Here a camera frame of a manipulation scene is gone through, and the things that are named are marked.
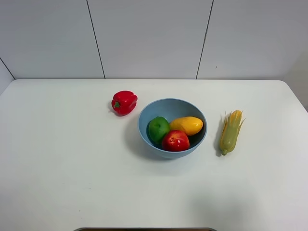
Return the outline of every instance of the ear of corn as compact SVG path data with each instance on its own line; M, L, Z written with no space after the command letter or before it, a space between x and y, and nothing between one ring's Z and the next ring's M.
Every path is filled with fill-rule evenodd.
M234 150L237 137L245 119L242 122L241 120L242 112L240 110L230 113L228 118L226 115L225 124L219 143L223 155L226 155Z

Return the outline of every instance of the blue bowl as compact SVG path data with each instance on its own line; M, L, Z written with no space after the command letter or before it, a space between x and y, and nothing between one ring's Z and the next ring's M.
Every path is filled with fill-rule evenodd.
M189 136L189 149L181 152L169 152L153 143L148 134L148 126L157 116L164 117L169 123L174 119L193 116L203 121L203 128L193 136ZM149 145L151 151L164 158L175 159L188 155L194 151L203 141L207 132L207 123L202 112L194 105L179 99L161 99L147 105L138 118L138 130L143 140Z

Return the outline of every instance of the yellow mango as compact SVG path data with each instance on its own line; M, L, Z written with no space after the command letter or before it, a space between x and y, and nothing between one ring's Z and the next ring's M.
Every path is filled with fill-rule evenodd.
M188 136L197 134L202 129L202 127L202 120L192 116L178 118L170 123L171 130L183 131Z
M230 113L229 118L227 118L226 115L225 125L219 143L223 155L226 155L234 150L237 137L245 119L242 122L241 120L242 112L240 110Z

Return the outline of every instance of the apple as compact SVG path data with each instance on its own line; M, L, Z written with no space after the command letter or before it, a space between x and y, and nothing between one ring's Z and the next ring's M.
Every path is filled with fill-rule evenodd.
M163 137L170 131L170 125L165 118L158 116L151 120L148 131L151 140L160 144Z
M163 138L162 147L170 152L185 151L189 149L189 140L185 132L172 130Z

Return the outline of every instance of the red bell pepper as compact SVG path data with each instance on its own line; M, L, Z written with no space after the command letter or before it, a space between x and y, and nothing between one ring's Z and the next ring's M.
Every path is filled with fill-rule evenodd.
M111 101L112 108L124 116L130 113L137 104L137 96L133 92L123 90L114 95L114 99Z

